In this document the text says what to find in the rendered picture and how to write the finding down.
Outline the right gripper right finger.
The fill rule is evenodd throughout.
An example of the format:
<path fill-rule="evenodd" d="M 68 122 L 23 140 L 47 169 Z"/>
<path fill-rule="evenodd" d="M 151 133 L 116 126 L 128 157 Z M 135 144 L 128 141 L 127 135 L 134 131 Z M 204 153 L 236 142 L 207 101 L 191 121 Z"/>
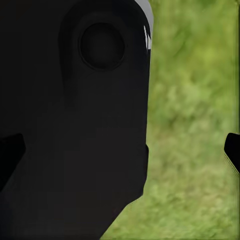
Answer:
<path fill-rule="evenodd" d="M 235 133 L 228 133 L 224 151 L 240 173 L 240 135 Z"/>

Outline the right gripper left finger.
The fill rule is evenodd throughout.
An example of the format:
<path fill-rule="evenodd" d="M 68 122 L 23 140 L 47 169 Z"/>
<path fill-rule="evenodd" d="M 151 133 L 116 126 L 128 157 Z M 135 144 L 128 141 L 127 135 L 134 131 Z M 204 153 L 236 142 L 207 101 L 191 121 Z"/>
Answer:
<path fill-rule="evenodd" d="M 21 133 L 0 138 L 0 193 L 26 152 Z"/>

